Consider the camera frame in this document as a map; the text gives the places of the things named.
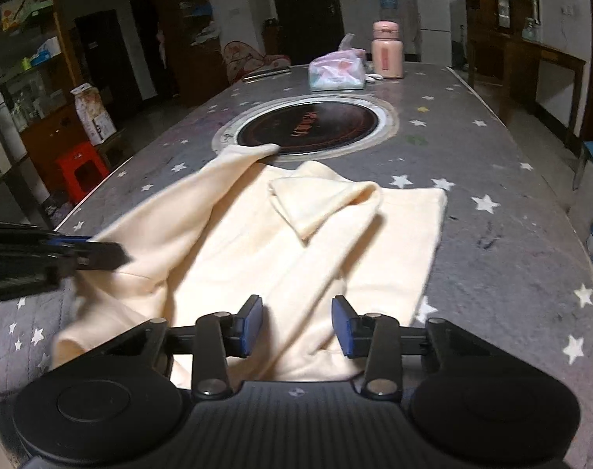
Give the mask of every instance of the pink water bottle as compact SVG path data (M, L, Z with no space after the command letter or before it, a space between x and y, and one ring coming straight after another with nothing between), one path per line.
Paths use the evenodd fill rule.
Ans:
M374 71L386 79L403 77L403 43L398 40L398 24L377 21L373 25Z

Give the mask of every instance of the dark doorway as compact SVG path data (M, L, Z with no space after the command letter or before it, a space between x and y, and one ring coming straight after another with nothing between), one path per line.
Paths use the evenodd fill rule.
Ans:
M75 19L94 85L116 124L138 113L142 96L129 62L116 10Z
M176 85L168 67L164 66L159 51L158 9L156 9L153 0L131 0L131 10L136 21L150 78L153 80L158 97L163 100L172 98L176 93Z
M274 0L292 65L335 51L344 26L339 0Z

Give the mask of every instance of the green object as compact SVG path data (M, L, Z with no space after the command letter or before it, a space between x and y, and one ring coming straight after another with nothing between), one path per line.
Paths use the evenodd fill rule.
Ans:
M405 136L405 139L409 144L414 144L417 146L426 146L429 142L422 136L416 136L414 134L410 134L409 136Z

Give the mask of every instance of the refrigerator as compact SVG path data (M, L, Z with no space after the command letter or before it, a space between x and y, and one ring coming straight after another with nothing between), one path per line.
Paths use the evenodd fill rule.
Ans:
M449 0L414 0L417 10L417 54L426 64L453 65Z

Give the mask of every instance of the cream-colored garment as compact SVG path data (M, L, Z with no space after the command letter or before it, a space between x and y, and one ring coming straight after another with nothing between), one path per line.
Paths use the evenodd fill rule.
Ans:
M316 162L295 171L257 163L275 145L228 146L215 160L159 192L100 233L132 261L83 272L85 303L60 332L60 365L146 319L172 326L235 313L250 294L264 301L253 355L233 358L230 378L343 379L358 371L341 354L331 300L358 313L409 324L439 241L446 196L439 189L354 183ZM190 386L191 356L172 381Z

